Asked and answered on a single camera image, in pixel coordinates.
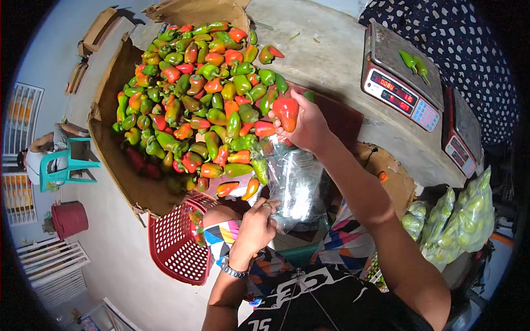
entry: man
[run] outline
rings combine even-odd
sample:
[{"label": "man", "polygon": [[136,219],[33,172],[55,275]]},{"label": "man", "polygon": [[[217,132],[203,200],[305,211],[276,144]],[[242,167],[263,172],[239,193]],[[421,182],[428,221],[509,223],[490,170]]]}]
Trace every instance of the man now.
[{"label": "man", "polygon": [[[318,106],[294,91],[291,96],[300,106],[296,129],[285,132],[275,121],[278,134],[324,165],[357,218],[350,223],[359,223],[373,237],[390,292],[381,293],[341,263],[318,263],[318,257],[312,259],[316,264],[293,270],[266,247],[275,236],[276,222],[269,219],[274,206],[264,198],[241,222],[235,221],[240,215],[220,205],[204,216],[206,241],[214,258],[223,258],[223,271],[211,291],[202,330],[442,330],[451,297],[441,274],[403,229],[378,178],[329,130]],[[341,238],[355,234],[352,228],[358,230],[352,224],[334,225],[324,252],[341,249]],[[224,257],[216,256],[219,238],[229,248]],[[238,328],[243,298],[256,295],[263,297],[261,303]]]},{"label": "man", "polygon": [[[57,123],[54,125],[54,131],[47,135],[36,139],[31,143],[29,150],[20,151],[16,161],[20,169],[28,173],[28,177],[33,185],[39,185],[40,162],[44,155],[53,153],[54,151],[66,149],[66,139],[68,133],[72,136],[88,137],[87,132],[79,131],[71,124]],[[68,159],[66,157],[59,158],[48,165],[48,173],[56,172],[58,170],[66,169],[68,167]]]}]

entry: concrete counter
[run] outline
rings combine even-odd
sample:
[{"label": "concrete counter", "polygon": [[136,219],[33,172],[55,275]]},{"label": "concrete counter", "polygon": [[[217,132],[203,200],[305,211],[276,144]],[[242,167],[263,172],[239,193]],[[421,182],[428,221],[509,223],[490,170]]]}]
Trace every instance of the concrete counter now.
[{"label": "concrete counter", "polygon": [[304,0],[252,0],[246,12],[274,28],[257,26],[258,44],[286,55],[267,68],[363,113],[358,140],[386,149],[420,185],[463,187],[464,174],[441,149],[441,123],[428,133],[361,90],[365,27],[356,19]]}]

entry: scale keypad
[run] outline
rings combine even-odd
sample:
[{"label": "scale keypad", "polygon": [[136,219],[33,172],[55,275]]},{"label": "scale keypad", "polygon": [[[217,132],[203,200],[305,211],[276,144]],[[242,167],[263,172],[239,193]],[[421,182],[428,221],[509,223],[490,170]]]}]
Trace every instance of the scale keypad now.
[{"label": "scale keypad", "polygon": [[440,119],[440,114],[438,114],[438,112],[429,106],[423,99],[420,99],[411,118],[427,131],[433,132]]}]

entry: hand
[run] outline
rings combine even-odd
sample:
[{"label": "hand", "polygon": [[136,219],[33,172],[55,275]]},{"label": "hand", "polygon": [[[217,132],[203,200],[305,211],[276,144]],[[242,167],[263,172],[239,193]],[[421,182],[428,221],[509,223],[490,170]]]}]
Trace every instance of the hand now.
[{"label": "hand", "polygon": [[[325,148],[325,142],[328,141],[328,136],[332,135],[328,123],[316,104],[310,102],[292,88],[289,91],[291,97],[300,106],[296,120],[296,128],[293,132],[289,133],[281,127],[280,120],[275,120],[276,132],[289,139],[297,147],[316,154],[318,150]],[[269,117],[273,119],[276,116],[270,111]]]},{"label": "hand", "polygon": [[267,246],[276,235],[276,221],[269,219],[274,211],[264,207],[267,201],[259,198],[254,206],[243,215],[237,239],[230,249],[230,268],[244,272],[249,268],[249,263],[255,253]]}]

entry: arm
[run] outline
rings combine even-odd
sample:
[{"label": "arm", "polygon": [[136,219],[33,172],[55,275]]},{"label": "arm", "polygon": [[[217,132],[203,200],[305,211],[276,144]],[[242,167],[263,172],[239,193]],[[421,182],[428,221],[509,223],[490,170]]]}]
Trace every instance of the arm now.
[{"label": "arm", "polygon": [[[240,272],[249,269],[254,254],[264,248],[276,234],[276,222],[269,220],[271,210],[259,198],[245,213],[237,239],[230,248],[229,267]],[[230,331],[237,329],[237,310],[246,292],[247,279],[220,272],[211,290],[202,330]]]},{"label": "arm", "polygon": [[50,132],[49,134],[44,135],[40,137],[39,139],[36,139],[35,141],[33,141],[30,145],[30,151],[34,153],[38,153],[40,152],[40,148],[42,146],[44,146],[46,143],[53,141],[53,140],[54,140],[54,133]]},{"label": "arm", "polygon": [[441,274],[423,258],[403,229],[379,179],[361,167],[327,126],[323,128],[325,118],[318,106],[294,91],[291,96],[300,106],[296,129],[285,132],[275,121],[278,133],[315,154],[351,212],[374,238],[388,288],[435,330],[441,330],[451,307],[449,289]]}]

